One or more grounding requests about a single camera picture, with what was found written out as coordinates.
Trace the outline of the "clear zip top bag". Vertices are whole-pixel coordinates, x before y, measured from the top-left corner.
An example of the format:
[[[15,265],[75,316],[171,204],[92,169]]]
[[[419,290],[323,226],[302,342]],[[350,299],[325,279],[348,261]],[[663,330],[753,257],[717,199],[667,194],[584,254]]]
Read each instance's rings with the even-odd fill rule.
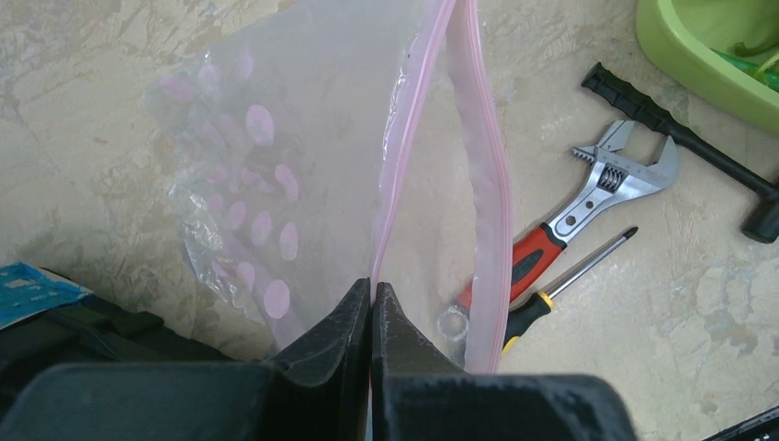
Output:
[[[475,1],[297,1],[153,81],[189,263],[285,348],[359,278],[472,286],[470,373],[498,367],[513,207]]]

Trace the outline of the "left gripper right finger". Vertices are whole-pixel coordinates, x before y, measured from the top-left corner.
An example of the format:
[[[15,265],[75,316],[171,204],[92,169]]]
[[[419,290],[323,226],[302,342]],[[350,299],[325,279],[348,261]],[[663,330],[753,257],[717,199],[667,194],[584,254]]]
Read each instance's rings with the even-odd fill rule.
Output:
[[[627,408],[587,375],[472,375],[406,317],[389,283],[372,311],[376,440],[634,440]]]

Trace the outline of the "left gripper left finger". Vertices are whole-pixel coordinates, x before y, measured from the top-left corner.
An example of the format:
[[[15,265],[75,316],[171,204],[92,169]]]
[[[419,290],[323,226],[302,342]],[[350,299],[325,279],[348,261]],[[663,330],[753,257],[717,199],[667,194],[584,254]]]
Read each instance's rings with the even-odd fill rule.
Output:
[[[1,421],[4,440],[361,440],[371,283],[263,362],[60,364]]]

